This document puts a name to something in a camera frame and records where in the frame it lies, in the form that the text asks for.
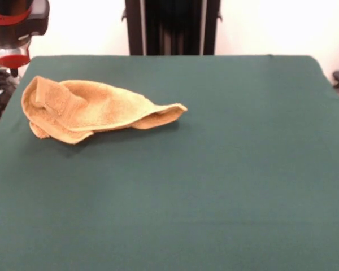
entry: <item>green tablecloth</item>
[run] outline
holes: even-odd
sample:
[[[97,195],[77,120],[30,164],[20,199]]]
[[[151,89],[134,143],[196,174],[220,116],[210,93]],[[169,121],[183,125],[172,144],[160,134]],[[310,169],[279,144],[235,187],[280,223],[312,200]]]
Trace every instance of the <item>green tablecloth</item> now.
[[[35,75],[181,102],[178,122],[39,140]],[[0,122],[0,271],[339,271],[339,98],[300,56],[35,58]]]

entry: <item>towel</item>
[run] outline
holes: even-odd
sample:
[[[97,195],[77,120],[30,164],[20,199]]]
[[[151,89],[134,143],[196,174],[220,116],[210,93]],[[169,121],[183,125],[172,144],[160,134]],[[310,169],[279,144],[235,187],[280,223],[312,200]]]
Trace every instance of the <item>towel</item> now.
[[[55,82],[41,76],[25,88],[21,106],[38,138],[69,144],[96,132],[161,126],[187,111],[182,104],[158,106],[141,94],[100,82]]]

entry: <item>towel fold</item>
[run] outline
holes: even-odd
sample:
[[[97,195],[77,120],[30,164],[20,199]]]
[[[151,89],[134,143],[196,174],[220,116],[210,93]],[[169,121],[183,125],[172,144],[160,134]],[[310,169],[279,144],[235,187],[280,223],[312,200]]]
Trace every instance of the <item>towel fold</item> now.
[[[157,106],[141,94],[104,83],[41,76],[26,87],[21,105],[37,137],[69,144],[96,132],[161,126],[187,111],[182,104]]]

